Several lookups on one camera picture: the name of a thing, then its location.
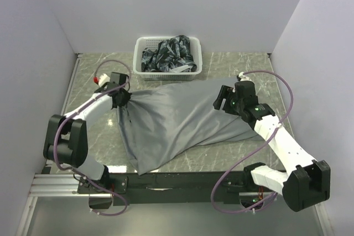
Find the grey pillowcase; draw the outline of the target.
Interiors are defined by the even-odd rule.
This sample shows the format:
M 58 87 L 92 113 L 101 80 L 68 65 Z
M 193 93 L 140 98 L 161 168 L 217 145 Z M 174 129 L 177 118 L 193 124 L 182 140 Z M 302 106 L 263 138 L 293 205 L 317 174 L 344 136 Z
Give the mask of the grey pillowcase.
M 132 92 L 128 103 L 117 109 L 117 120 L 137 173 L 155 170 L 193 146 L 260 140 L 239 116 L 213 107 L 221 87 L 236 81 L 227 77 Z

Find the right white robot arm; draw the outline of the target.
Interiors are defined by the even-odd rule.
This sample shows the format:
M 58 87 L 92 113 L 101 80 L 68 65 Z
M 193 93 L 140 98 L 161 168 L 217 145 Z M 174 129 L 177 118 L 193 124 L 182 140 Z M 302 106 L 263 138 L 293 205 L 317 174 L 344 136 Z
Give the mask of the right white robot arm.
M 258 102 L 252 81 L 239 81 L 234 87 L 223 85 L 213 107 L 240 116 L 266 141 L 285 168 L 283 172 L 277 171 L 262 162 L 245 167 L 241 179 L 245 189 L 268 188 L 282 195 L 294 212 L 330 198 L 330 166 L 308 154 L 283 127 L 270 106 Z

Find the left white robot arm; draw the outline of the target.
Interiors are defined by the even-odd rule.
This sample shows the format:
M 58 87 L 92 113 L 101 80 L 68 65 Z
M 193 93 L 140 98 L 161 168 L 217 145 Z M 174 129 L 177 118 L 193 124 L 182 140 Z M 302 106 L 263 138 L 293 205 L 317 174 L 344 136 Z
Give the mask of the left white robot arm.
M 43 155 L 46 159 L 66 165 L 91 180 L 91 186 L 99 193 L 112 186 L 108 167 L 88 155 L 87 130 L 107 111 L 124 107 L 131 93 L 124 87 L 129 85 L 129 76 L 112 72 L 95 78 L 98 89 L 80 107 L 63 116 L 53 115 L 49 119 Z

